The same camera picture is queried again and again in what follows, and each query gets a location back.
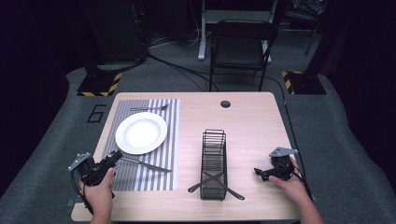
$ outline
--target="gray carpet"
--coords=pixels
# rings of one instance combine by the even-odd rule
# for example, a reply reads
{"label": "gray carpet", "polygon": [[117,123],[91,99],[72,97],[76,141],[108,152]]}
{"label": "gray carpet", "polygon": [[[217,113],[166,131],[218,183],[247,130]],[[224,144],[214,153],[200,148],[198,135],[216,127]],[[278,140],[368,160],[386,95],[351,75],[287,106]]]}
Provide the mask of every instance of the gray carpet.
{"label": "gray carpet", "polygon": [[[273,46],[272,63],[264,80],[264,91],[276,96],[291,144],[295,146],[283,104],[286,92],[281,71],[304,71],[318,44],[308,56],[308,38],[281,32]],[[169,44],[150,49],[163,60],[208,72],[208,59],[197,61],[198,44]],[[106,69],[122,65],[107,65]],[[40,145],[0,200],[0,223],[74,223],[69,200],[76,195],[67,167],[78,153],[93,152],[115,94],[122,91],[205,91],[204,81],[147,58],[144,64],[122,74],[113,96],[80,97],[77,89],[85,71],[68,74],[70,91],[58,116]],[[366,155],[347,126],[345,111],[331,82],[319,75],[326,95],[285,93],[290,120],[304,156],[307,180],[318,198],[316,205],[326,223],[396,223],[395,194],[383,172]],[[221,91],[255,91],[256,88],[221,86]],[[95,105],[104,116],[87,123]]]}

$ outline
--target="chair backrest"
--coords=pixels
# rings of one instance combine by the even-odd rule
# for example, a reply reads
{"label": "chair backrest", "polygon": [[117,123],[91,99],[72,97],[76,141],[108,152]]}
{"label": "chair backrest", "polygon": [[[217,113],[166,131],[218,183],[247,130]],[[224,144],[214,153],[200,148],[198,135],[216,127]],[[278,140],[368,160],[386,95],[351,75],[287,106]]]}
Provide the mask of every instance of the chair backrest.
{"label": "chair backrest", "polygon": [[213,31],[213,36],[252,38],[260,40],[272,40],[276,36],[276,28],[269,21],[219,21]]}

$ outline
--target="human hand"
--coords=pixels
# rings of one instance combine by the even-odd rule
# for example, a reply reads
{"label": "human hand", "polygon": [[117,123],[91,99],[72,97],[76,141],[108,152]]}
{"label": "human hand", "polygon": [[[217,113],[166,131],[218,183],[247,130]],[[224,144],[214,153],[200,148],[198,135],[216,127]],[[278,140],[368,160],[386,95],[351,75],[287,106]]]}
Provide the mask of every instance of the human hand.
{"label": "human hand", "polygon": [[109,168],[104,179],[98,186],[84,186],[84,183],[79,181],[81,192],[90,203],[94,217],[101,216],[102,218],[108,218],[108,220],[111,218],[111,211],[113,209],[111,180],[113,176],[114,168]]}
{"label": "human hand", "polygon": [[[299,175],[298,164],[297,161],[291,158],[291,162],[294,166],[294,173]],[[306,193],[305,186],[301,179],[295,174],[291,175],[291,178],[288,181],[281,180],[276,176],[270,175],[268,180],[279,186],[283,189],[285,194],[295,203],[299,204],[301,202],[305,202],[306,200],[310,200],[308,194]]]}

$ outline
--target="black chair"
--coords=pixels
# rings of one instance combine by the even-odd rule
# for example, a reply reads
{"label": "black chair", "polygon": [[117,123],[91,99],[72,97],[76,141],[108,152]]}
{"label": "black chair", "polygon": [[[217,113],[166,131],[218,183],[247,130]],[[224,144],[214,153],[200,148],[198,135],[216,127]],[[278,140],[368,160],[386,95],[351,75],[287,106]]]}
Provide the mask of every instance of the black chair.
{"label": "black chair", "polygon": [[[301,0],[296,0],[296,1],[286,0],[286,2],[287,4],[284,5],[285,8],[283,13],[284,14],[283,18],[311,28],[311,34],[310,34],[311,39],[309,40],[309,44],[305,52],[305,55],[307,55],[311,48],[312,42],[315,39],[315,35],[318,32],[323,12],[315,11],[312,8],[310,8],[310,6],[301,4],[300,3],[302,2]],[[321,10],[325,9],[326,3],[327,1],[324,1]]]}
{"label": "black chair", "polygon": [[[276,37],[275,26],[268,21],[219,21],[212,30],[209,90],[212,91],[215,68],[262,70],[259,91]],[[267,41],[263,50],[262,41]]]}

